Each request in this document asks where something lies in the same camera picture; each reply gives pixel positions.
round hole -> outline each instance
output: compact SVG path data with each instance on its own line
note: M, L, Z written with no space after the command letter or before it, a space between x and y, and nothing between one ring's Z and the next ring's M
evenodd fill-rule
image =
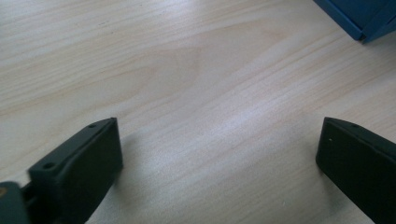
M54 166L55 166L55 163L49 162L49 163L45 164L45 165L43 166L43 168L44 168L45 170L48 170L48 169L53 168Z
M6 188L0 188L0 198L3 197L3 195L5 195L6 193L7 193Z

dark blue box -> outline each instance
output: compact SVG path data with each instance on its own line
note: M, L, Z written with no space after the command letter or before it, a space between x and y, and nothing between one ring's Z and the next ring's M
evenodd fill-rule
M314 0L352 38L367 43L396 30L396 0Z

blue object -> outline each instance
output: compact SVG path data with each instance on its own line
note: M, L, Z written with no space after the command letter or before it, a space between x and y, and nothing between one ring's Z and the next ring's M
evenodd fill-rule
M396 0L314 0L352 38L363 43L396 30Z

black object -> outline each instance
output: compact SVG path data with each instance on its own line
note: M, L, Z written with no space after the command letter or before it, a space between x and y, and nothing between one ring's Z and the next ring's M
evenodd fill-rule
M396 223L396 145L359 125L325 118L317 164L375 223Z
M352 38L370 42L396 30L396 0L314 0Z
M33 165L22 189L0 183L0 223L84 223L121 169L117 119L95 122Z

wooden surface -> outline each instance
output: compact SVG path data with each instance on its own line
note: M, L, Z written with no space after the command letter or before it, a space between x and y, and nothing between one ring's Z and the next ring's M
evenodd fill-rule
M372 223L315 155L324 117L396 140L395 38L311 0L2 0L0 180L117 117L89 223Z

